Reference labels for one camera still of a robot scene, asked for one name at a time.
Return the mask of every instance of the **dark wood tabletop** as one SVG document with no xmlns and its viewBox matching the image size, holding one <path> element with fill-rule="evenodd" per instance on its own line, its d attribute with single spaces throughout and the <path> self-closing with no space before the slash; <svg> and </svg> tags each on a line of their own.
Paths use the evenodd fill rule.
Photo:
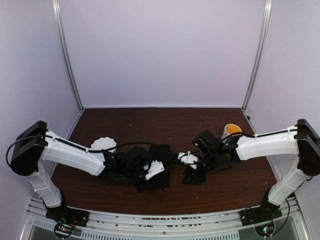
<svg viewBox="0 0 320 240">
<path fill-rule="evenodd" d="M 252 130 L 240 109 L 235 108 L 113 108 L 86 109 L 71 141 L 90 147 L 100 137 L 118 144 L 149 141 L 170 144 L 173 153 L 194 151 L 193 138 L 210 130 L 220 137 L 224 126 L 234 123 L 245 133 Z M 119 149 L 128 151 L 130 147 Z M 53 174 L 71 207 L 146 215 L 197 214 L 259 205 L 265 191 L 276 183 L 265 157 L 243 161 L 225 171 L 213 170 L 201 185 L 184 185 L 184 166 L 171 169 L 170 187 L 137 193 L 129 182 L 112 182 L 59 164 Z"/>
</svg>

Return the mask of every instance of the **white panel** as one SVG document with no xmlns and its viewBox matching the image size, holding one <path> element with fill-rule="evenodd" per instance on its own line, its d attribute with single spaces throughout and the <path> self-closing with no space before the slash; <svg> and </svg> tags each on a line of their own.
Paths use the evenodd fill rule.
<svg viewBox="0 0 320 240">
<path fill-rule="evenodd" d="M 0 33 L 0 239 L 15 240 L 32 193 L 28 182 L 6 165 L 6 150 L 38 120 L 65 137 L 79 112 L 52 1 L 0 1 Z"/>
<path fill-rule="evenodd" d="M 262 64 L 249 104 L 260 132 L 307 119 L 320 133 L 320 1 L 273 1 Z M 295 157 L 275 156 L 281 175 Z M 320 239 L 320 177 L 306 182 L 297 197 L 313 240 Z"/>
<path fill-rule="evenodd" d="M 264 2 L 61 1 L 83 105 L 240 107 Z"/>
</svg>

